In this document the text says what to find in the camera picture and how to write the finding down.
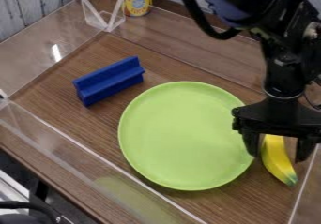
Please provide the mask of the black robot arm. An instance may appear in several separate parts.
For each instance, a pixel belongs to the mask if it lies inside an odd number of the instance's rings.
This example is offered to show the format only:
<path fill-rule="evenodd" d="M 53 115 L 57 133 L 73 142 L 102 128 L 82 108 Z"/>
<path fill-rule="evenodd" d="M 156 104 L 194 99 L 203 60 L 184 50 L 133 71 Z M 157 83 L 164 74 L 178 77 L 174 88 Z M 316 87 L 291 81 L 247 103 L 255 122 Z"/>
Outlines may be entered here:
<path fill-rule="evenodd" d="M 307 87 L 321 85 L 321 16 L 310 0 L 207 0 L 229 29 L 216 31 L 197 0 L 182 0 L 201 30 L 219 40 L 247 31 L 257 38 L 267 62 L 267 98 L 232 110 L 252 156 L 264 134 L 297 139 L 296 158 L 307 160 L 321 142 L 321 105 L 304 105 Z"/>

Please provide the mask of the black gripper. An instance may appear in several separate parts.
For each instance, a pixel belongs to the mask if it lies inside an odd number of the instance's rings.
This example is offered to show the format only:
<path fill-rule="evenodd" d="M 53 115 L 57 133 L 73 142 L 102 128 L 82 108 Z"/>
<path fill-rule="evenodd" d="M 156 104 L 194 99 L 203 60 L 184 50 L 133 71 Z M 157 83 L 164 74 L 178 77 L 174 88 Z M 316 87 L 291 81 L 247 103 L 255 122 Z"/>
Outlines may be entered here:
<path fill-rule="evenodd" d="M 306 161 L 321 138 L 321 112 L 308 108 L 297 99 L 272 97 L 252 105 L 232 109 L 232 129 L 243 134 L 249 154 L 259 156 L 260 134 L 300 138 L 296 162 Z"/>

